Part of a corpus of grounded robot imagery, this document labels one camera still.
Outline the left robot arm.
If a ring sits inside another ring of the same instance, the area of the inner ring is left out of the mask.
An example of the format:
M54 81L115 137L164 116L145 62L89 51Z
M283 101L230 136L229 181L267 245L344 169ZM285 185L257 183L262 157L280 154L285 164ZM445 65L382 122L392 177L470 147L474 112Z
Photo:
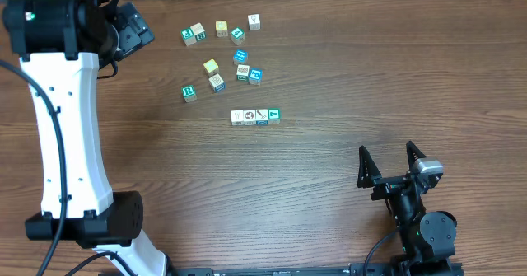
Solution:
M74 241L123 275L172 275L170 258L142 228L136 191L116 192L105 173L96 112L100 70L151 43L132 3L120 0L7 0L2 12L13 71L30 88L44 186L25 223L32 241Z

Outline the white block brown picture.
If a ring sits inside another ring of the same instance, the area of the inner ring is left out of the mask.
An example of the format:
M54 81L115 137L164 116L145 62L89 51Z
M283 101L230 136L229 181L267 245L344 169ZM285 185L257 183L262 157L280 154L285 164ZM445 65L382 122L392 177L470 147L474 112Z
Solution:
M244 125L256 125L255 116L256 116L255 110L243 110Z

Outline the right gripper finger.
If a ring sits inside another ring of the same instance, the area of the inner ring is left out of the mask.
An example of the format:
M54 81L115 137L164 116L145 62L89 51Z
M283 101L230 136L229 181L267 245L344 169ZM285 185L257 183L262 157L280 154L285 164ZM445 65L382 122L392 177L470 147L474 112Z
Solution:
M418 159L427 157L412 141L406 143L406 150L409 163L414 163Z
M381 178L381 173L377 168L375 162L371 158L365 146L359 147L359 172L357 177L358 188L373 187L378 179Z

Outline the white feather block blue X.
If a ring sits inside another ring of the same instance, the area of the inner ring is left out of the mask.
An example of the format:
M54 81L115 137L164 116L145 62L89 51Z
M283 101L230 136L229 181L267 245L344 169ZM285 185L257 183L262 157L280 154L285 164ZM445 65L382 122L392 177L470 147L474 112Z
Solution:
M255 120L257 125L267 125L268 109L257 109L255 111Z

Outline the green seven block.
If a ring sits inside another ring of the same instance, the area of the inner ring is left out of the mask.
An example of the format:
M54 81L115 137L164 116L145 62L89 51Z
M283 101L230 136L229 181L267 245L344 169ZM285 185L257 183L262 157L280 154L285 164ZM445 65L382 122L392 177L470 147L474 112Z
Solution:
M279 124L281 121L281 111L278 108L268 109L268 123Z

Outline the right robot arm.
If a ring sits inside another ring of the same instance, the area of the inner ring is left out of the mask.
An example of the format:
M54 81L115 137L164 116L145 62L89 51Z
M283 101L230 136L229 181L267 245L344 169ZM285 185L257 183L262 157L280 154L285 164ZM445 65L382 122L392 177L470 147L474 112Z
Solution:
M372 189L373 201L383 200L396 228L369 251L361 268L367 275L374 253L393 236L400 236L401 255L395 255L383 272L388 275L462 275L461 264L453 264L457 220L446 211L428 212L422 195L433 189L444 174L444 166L427 157L411 141L406 143L408 170L404 175L384 178L366 147L359 147L357 186Z

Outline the blue top letter block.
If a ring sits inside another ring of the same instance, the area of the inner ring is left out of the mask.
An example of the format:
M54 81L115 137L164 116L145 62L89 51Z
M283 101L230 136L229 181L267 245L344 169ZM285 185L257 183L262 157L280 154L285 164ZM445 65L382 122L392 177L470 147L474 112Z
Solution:
M232 110L231 111L231 124L233 126L244 124L244 111L243 110Z

